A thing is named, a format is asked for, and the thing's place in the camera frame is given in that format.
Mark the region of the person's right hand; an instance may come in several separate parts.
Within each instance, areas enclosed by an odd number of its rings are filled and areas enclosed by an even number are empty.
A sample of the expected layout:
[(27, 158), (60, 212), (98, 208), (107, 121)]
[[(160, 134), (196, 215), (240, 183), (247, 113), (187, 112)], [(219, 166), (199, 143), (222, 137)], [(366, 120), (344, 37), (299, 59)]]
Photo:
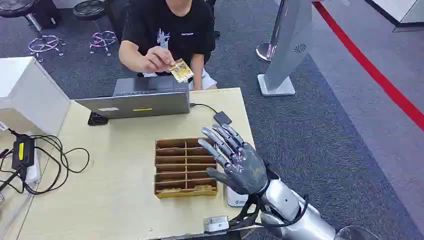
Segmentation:
[(176, 64), (171, 52), (160, 46), (150, 48), (142, 58), (143, 71), (148, 73), (166, 72), (168, 68)]

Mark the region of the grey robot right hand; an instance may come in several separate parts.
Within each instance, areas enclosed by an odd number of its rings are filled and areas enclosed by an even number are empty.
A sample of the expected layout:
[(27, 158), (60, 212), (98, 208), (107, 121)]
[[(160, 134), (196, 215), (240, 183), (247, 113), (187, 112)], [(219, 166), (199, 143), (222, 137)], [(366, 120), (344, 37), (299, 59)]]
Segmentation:
[(213, 179), (230, 187), (239, 195), (253, 195), (263, 191), (268, 185), (267, 169), (255, 148), (245, 141), (228, 124), (213, 124), (212, 129), (203, 127), (201, 132), (213, 141), (205, 139), (198, 143), (212, 155), (223, 172), (208, 167), (206, 173)]

